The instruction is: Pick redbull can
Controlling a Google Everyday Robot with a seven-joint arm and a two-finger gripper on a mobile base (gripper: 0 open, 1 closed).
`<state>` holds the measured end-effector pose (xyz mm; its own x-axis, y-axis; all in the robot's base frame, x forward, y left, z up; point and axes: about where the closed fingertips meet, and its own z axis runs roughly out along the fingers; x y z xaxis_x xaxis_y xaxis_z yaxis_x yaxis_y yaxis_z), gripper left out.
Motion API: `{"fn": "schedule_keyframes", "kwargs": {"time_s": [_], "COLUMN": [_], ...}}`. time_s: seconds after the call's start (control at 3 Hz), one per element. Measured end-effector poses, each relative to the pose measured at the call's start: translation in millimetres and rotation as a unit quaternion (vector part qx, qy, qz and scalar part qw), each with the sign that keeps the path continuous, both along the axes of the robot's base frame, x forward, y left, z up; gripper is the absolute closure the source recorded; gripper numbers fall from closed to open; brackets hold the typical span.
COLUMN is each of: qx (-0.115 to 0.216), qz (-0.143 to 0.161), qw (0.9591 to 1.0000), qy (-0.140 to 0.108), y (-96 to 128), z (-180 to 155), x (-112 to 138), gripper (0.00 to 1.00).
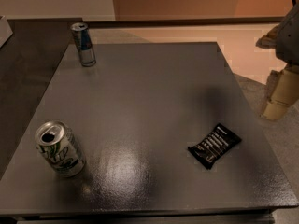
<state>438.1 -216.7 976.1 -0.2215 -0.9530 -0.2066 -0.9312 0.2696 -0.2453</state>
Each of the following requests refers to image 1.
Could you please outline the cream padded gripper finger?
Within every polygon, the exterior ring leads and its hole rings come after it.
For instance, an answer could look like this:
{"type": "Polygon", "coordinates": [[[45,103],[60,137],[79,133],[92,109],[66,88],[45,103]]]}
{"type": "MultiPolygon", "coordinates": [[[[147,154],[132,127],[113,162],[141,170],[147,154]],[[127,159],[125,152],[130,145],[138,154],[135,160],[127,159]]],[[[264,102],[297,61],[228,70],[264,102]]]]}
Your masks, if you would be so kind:
{"type": "Polygon", "coordinates": [[[279,72],[272,70],[265,87],[261,116],[269,120],[281,119],[298,100],[299,66],[287,64],[279,72]]]}

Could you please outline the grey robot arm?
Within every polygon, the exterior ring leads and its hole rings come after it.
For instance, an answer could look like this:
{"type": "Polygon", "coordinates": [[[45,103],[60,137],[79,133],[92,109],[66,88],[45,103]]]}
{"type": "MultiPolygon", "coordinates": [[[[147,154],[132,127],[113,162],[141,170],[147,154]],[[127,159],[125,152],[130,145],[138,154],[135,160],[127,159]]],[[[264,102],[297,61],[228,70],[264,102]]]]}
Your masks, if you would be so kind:
{"type": "Polygon", "coordinates": [[[281,71],[271,71],[262,108],[262,117],[278,120],[299,100],[299,4],[259,38],[256,46],[274,49],[276,57],[286,63],[281,71]]]}

